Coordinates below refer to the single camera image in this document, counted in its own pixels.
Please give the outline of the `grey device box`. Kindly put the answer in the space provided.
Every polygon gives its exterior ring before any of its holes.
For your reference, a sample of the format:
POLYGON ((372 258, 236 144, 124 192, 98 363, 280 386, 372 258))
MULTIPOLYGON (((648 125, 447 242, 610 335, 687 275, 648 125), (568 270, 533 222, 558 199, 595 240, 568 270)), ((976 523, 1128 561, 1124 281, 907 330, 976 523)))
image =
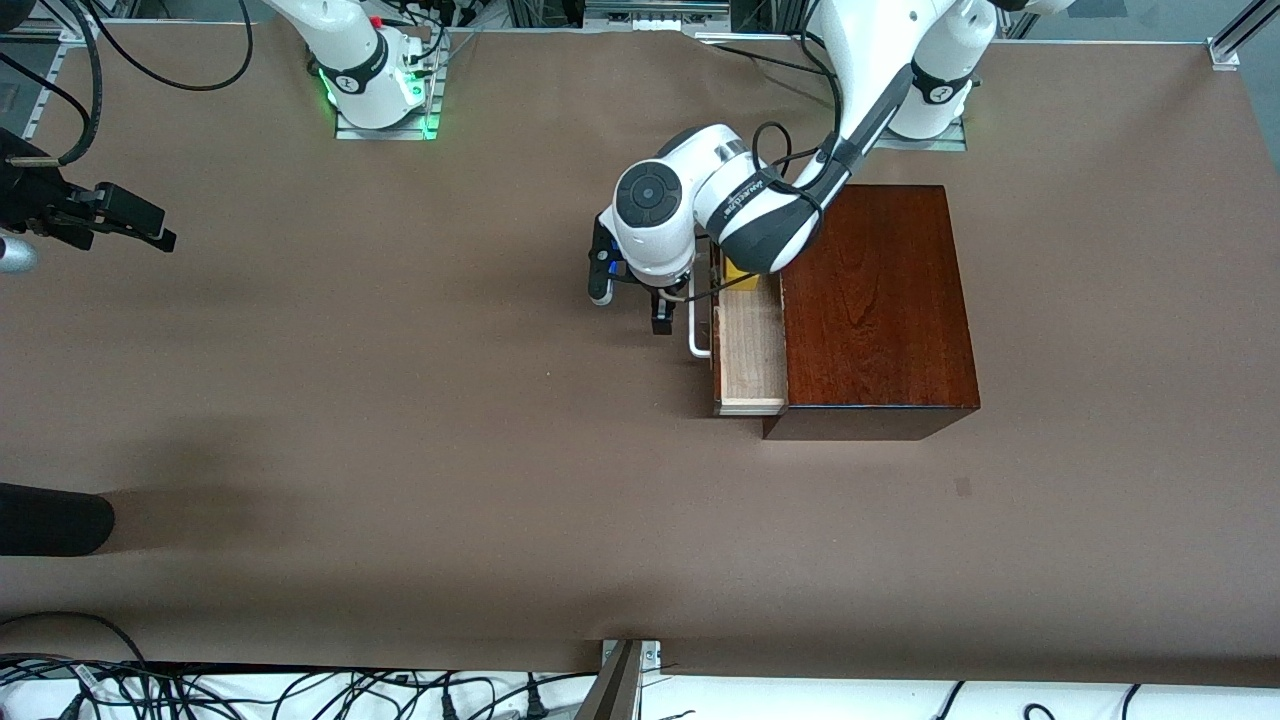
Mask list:
POLYGON ((730 0, 582 0, 581 15, 595 31, 731 31, 730 0))

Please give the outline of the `dark wooden drawer box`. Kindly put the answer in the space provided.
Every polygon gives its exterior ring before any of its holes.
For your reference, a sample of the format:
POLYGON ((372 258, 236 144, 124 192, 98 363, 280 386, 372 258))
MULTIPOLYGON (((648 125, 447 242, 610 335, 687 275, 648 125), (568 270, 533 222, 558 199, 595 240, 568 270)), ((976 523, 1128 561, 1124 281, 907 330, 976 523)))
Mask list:
POLYGON ((850 184, 780 275, 786 361, 774 441, 919 441, 980 409, 948 197, 850 184))

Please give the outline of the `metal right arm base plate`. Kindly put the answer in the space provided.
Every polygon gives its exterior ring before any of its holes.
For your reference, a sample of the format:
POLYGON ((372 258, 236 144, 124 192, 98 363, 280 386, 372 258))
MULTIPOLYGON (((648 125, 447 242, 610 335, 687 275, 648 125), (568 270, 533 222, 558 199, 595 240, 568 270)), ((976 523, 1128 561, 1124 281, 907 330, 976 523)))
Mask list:
POLYGON ((378 74, 355 88, 352 76, 323 72, 326 99, 335 109, 335 137, 339 140, 422 141, 434 140, 439 131, 447 79, 448 54, 408 55, 403 61, 388 60, 378 74))

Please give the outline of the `black rounded object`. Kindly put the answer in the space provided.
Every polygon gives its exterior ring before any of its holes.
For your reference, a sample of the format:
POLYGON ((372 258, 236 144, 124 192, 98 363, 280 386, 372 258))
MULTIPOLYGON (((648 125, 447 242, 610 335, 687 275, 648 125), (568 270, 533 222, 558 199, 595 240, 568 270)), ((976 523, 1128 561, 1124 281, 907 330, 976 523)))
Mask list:
POLYGON ((115 527, 100 495, 0 483, 0 557, 83 557, 115 527))

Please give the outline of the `brown table cover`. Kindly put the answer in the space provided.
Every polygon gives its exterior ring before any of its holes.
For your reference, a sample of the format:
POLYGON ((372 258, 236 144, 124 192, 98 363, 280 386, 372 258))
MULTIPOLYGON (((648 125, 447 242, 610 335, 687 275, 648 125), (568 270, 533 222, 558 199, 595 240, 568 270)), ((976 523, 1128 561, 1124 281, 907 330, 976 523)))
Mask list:
POLYGON ((643 292, 586 296, 618 174, 691 126, 831 123, 822 79, 678 33, 484 33, 440 136, 343 142, 284 23, 183 94, 104 60, 69 176, 172 254, 0 275, 0 480, 108 493, 0 616, 163 661, 1280 685, 1280 176, 1189 44, 1001 44, 942 184, 980 409, 906 443, 708 413, 643 292))

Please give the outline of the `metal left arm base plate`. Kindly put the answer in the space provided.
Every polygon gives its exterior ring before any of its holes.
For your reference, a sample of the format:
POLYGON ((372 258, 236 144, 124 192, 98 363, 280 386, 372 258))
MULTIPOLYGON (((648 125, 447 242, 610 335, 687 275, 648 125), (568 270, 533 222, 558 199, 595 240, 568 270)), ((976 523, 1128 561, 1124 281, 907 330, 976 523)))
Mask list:
POLYGON ((887 120, 876 136, 873 149, 920 151, 920 152, 965 152, 966 131, 963 117, 954 118, 946 128, 931 138, 909 138, 890 129, 887 120))

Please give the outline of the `aluminium frame rail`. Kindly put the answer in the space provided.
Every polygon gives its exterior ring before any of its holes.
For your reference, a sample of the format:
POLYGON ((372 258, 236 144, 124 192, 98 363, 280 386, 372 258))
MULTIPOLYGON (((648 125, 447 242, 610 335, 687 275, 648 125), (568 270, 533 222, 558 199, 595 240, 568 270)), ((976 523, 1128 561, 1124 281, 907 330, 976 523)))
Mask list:
MULTIPOLYGON (((42 4, 15 29, 0 33, 0 53, 50 85, 58 81, 67 54, 83 47, 83 35, 67 10, 42 4)), ((50 96, 44 86, 0 61, 0 127, 31 138, 50 96)))
POLYGON ((1238 70, 1240 49, 1277 18, 1280 18, 1280 0, 1248 0, 1216 35, 1206 40, 1213 70, 1238 70))

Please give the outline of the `black equipment box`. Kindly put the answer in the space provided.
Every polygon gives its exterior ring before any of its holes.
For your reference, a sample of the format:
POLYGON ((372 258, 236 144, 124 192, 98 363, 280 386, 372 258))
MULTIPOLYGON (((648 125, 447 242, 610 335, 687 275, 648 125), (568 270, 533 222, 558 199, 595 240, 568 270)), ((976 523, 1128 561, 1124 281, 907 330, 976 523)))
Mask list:
POLYGON ((731 32, 787 35, 800 27, 808 0, 730 0, 731 32))

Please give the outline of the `silver metal bracket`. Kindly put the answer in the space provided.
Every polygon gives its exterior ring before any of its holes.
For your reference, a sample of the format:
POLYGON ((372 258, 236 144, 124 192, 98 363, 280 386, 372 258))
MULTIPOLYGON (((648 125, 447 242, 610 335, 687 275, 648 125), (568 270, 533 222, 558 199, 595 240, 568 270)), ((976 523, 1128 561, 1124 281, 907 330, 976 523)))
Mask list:
MULTIPOLYGON (((602 643, 602 667, 607 666, 611 657, 622 647, 623 641, 608 639, 602 643)), ((635 641, 639 656, 639 671, 641 675, 660 675, 663 673, 662 648, 659 641, 635 641)))

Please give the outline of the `wooden drawer with white handle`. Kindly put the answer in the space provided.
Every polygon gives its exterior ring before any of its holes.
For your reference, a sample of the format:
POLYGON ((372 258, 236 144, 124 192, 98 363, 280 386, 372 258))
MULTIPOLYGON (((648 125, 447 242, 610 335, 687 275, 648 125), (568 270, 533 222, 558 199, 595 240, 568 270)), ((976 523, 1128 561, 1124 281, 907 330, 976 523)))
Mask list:
POLYGON ((774 416, 787 405, 780 279, 745 281, 685 306, 690 354, 710 370, 716 416, 774 416))

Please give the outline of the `dark grey metal bar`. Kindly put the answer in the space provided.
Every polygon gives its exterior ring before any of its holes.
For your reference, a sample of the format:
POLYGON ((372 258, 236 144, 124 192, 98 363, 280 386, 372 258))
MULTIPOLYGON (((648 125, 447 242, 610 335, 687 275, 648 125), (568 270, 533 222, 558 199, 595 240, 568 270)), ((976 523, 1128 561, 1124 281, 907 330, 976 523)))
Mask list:
POLYGON ((637 720, 645 660, 643 641, 614 641, 573 720, 637 720))

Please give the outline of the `white lower shelf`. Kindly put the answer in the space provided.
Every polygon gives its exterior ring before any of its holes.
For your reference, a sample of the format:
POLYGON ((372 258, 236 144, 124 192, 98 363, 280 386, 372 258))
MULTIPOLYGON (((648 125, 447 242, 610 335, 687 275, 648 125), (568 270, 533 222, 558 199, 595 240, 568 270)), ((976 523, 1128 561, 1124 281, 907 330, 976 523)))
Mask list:
MULTIPOLYGON (((0 720, 573 720, 590 676, 0 660, 0 720)), ((1280 691, 648 675, 637 720, 1280 720, 1280 691)))

